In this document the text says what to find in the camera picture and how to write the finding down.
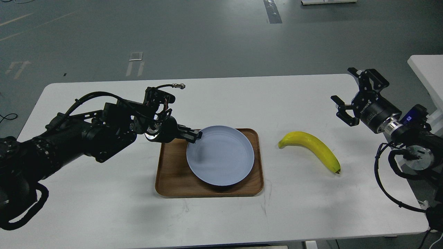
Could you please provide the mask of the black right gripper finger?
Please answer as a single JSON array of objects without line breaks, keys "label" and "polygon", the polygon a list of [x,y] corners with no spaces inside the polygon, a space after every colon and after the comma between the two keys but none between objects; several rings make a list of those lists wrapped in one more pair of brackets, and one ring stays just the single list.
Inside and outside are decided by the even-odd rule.
[{"label": "black right gripper finger", "polygon": [[348,114],[347,110],[354,110],[352,105],[345,104],[344,101],[342,101],[341,98],[339,98],[337,95],[332,95],[331,100],[334,101],[337,108],[336,116],[340,118],[344,123],[346,123],[348,126],[357,126],[360,122],[359,118],[352,117],[350,114]]},{"label": "black right gripper finger", "polygon": [[390,83],[376,69],[362,71],[350,67],[348,72],[358,80],[359,91],[355,99],[383,99],[381,90],[388,87]]}]

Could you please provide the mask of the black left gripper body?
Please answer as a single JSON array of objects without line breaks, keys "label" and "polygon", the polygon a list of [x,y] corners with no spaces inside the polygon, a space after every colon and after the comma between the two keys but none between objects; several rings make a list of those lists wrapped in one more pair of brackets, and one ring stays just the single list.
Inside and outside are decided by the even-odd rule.
[{"label": "black left gripper body", "polygon": [[156,134],[145,133],[148,141],[156,143],[170,143],[179,135],[178,123],[173,116],[170,116],[162,123]]}]

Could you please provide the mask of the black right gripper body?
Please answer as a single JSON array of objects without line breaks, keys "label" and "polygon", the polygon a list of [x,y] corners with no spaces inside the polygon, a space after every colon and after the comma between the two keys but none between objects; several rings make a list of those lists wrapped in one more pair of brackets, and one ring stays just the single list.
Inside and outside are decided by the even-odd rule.
[{"label": "black right gripper body", "polygon": [[400,115],[401,111],[378,93],[356,95],[356,116],[375,134],[385,130],[387,120]]}]

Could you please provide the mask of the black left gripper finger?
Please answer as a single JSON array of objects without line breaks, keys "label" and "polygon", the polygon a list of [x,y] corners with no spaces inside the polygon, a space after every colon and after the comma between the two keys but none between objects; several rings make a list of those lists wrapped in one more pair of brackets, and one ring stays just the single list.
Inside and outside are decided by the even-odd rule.
[{"label": "black left gripper finger", "polygon": [[188,143],[196,143],[202,137],[202,132],[200,130],[191,129],[186,126],[178,126],[177,138],[181,140],[186,140]]}]

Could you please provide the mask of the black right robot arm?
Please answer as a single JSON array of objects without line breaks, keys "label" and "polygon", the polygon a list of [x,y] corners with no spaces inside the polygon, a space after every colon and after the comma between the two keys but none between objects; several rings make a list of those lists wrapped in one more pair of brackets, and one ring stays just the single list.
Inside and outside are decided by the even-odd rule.
[{"label": "black right robot arm", "polygon": [[[374,173],[378,186],[400,208],[425,214],[430,230],[442,232],[442,173],[435,170],[442,167],[442,138],[432,133],[427,122],[427,109],[416,104],[402,117],[400,110],[381,96],[381,90],[388,87],[389,82],[376,69],[361,71],[350,67],[348,72],[357,79],[359,91],[350,104],[345,104],[336,95],[331,96],[337,106],[337,117],[348,126],[362,122],[373,133],[390,137],[388,143],[379,145],[375,156]],[[379,175],[379,160],[387,148],[392,148],[388,162],[397,176],[431,183],[436,191],[435,206],[412,207],[386,191]]]}]

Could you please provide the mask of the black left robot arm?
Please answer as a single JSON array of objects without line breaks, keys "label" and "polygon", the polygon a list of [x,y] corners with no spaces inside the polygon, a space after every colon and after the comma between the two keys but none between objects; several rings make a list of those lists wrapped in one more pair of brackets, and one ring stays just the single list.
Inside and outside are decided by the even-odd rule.
[{"label": "black left robot arm", "polygon": [[42,134],[25,142],[1,138],[1,229],[26,225],[49,197],[40,181],[82,155],[106,162],[141,134],[156,143],[201,139],[202,132],[182,126],[171,115],[169,104],[175,96],[164,87],[184,89],[185,85],[147,87],[141,103],[109,92],[91,92],[58,113]]}]

